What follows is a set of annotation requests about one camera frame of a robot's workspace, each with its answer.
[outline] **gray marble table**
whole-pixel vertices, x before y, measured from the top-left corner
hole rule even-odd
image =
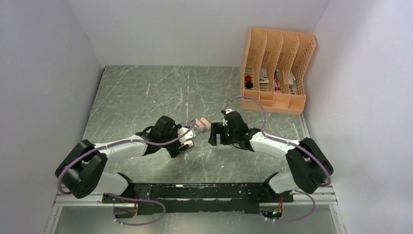
[[[107,66],[90,112],[84,139],[103,143],[130,137],[166,115],[185,125],[194,118],[222,120],[224,104],[240,94],[239,67]],[[261,127],[262,113],[231,106],[251,127]],[[271,113],[266,131],[303,139],[299,116]],[[134,182],[260,182],[285,163],[270,155],[208,144],[209,131],[196,130],[195,148],[176,158],[165,149],[109,167]]]

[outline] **pink eraser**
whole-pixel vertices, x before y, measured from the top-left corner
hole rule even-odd
[[[201,129],[201,131],[203,131],[205,128],[205,125],[201,121],[199,121],[197,118],[195,119],[195,126]]]
[[[205,125],[206,129],[211,129],[211,123],[206,118],[202,117],[201,122]]]

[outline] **white wall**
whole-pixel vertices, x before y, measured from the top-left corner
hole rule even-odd
[[[312,32],[329,0],[69,0],[109,65],[240,66],[251,26]]]
[[[413,232],[413,4],[331,0],[306,77],[310,134],[349,234]]]
[[[0,232],[38,234],[101,66],[66,0],[3,0],[0,71]]]

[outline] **peach plastic organizer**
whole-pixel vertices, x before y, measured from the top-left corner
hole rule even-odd
[[[250,28],[241,64],[241,95],[258,100],[268,112],[301,114],[305,105],[303,78],[315,47],[313,34]],[[269,80],[266,84],[259,83],[262,68]],[[281,93],[275,92],[277,69]],[[295,77],[295,93],[289,87],[290,72]],[[245,76],[251,76],[252,89],[245,89]],[[242,100],[241,108],[261,110],[248,99]]]

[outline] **table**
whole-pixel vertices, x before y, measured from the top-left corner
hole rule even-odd
[[[239,67],[107,66],[102,76],[84,139],[93,143],[130,137],[166,115],[182,125],[194,118],[221,121],[220,110],[240,94]],[[261,127],[261,112],[244,111],[240,102],[231,106],[250,127]],[[288,139],[308,136],[303,116],[269,113],[266,132]],[[136,156],[109,167],[134,182],[203,183],[262,182],[274,172],[284,171],[282,160],[232,146],[208,144],[209,132],[195,131],[195,148],[170,158],[165,149],[149,156]],[[294,193],[286,204],[284,218],[302,216],[311,209],[310,200]],[[167,214],[145,227],[124,227],[111,221],[113,204],[102,204],[102,194],[83,199],[57,194],[45,233],[344,233],[332,187],[313,194],[315,213],[291,224],[271,224],[261,217],[241,212]],[[115,205],[133,206],[133,204]],[[274,206],[264,203],[262,206]],[[140,215],[130,222],[145,222],[155,215]]]

